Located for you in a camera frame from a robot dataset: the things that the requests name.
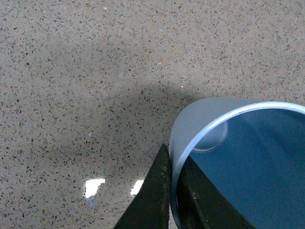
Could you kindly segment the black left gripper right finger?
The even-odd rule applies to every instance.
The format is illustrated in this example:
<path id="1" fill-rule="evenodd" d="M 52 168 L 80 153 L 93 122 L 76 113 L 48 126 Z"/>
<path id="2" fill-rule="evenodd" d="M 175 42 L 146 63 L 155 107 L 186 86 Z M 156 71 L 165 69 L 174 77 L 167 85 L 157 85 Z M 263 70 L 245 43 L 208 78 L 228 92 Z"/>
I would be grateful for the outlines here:
<path id="1" fill-rule="evenodd" d="M 177 185 L 182 229 L 254 229 L 213 185 L 191 157 L 182 167 Z"/>

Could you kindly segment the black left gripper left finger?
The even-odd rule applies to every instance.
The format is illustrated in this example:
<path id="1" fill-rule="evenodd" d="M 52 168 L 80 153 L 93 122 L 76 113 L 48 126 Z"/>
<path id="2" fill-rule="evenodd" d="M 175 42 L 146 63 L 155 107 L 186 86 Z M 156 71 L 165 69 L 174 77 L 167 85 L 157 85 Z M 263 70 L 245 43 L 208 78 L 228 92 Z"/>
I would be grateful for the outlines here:
<path id="1" fill-rule="evenodd" d="M 114 226 L 116 229 L 167 229 L 172 166 L 169 151 L 162 144 L 144 182 Z"/>

